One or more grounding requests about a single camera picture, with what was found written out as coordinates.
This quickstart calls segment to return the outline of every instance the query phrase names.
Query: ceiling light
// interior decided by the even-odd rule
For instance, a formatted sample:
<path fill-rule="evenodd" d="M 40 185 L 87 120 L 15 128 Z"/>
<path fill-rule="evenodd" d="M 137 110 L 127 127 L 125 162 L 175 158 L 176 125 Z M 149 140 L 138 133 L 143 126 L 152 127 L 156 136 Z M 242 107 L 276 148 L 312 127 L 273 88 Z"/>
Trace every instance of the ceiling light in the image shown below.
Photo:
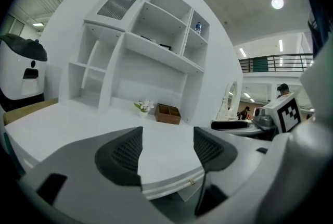
<path fill-rule="evenodd" d="M 239 50 L 243 54 L 243 57 L 246 57 L 246 53 L 244 52 L 243 48 L 240 48 Z"/>
<path fill-rule="evenodd" d="M 280 44 L 280 52 L 283 52 L 283 42 L 282 42 L 282 40 L 279 40 L 279 44 Z"/>
<path fill-rule="evenodd" d="M 284 4 L 285 3 L 283 2 L 283 0 L 272 0 L 272 6 L 275 9 L 281 9 L 281 8 L 283 8 Z"/>

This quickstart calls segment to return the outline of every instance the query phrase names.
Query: railing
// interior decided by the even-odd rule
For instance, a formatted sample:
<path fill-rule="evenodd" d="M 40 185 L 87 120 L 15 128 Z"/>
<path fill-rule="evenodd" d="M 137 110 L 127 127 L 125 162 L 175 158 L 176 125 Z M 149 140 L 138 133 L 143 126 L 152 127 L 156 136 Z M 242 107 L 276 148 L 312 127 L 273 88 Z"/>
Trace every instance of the railing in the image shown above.
<path fill-rule="evenodd" d="M 303 72 L 312 66 L 312 54 L 271 55 L 239 60 L 243 73 Z"/>

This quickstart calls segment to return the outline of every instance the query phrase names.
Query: green floor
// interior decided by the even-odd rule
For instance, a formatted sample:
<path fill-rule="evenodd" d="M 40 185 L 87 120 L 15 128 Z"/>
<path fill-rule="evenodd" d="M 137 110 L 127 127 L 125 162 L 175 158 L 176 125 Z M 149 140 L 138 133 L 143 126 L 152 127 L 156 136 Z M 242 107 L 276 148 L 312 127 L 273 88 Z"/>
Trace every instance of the green floor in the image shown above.
<path fill-rule="evenodd" d="M 197 206 L 200 191 L 184 202 L 177 193 L 151 200 L 151 203 L 165 216 L 176 224 L 191 223 L 196 217 L 194 210 Z"/>

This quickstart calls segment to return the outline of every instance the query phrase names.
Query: flower pot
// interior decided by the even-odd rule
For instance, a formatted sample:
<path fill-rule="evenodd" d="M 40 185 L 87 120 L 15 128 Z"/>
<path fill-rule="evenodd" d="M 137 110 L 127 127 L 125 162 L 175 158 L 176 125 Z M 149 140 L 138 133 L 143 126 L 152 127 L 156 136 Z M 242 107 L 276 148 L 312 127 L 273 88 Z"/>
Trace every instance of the flower pot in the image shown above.
<path fill-rule="evenodd" d="M 139 111 L 139 117 L 145 118 L 145 117 L 147 117 L 147 115 L 148 115 L 148 112 Z"/>

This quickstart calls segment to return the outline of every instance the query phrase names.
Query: brown wooden box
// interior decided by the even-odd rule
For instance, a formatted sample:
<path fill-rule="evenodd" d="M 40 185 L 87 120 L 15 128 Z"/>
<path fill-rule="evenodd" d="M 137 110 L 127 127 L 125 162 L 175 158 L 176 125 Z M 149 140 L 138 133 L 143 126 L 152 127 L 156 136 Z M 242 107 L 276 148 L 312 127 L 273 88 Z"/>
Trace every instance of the brown wooden box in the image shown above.
<path fill-rule="evenodd" d="M 157 122 L 179 125 L 181 114 L 176 107 L 157 104 L 155 118 Z"/>

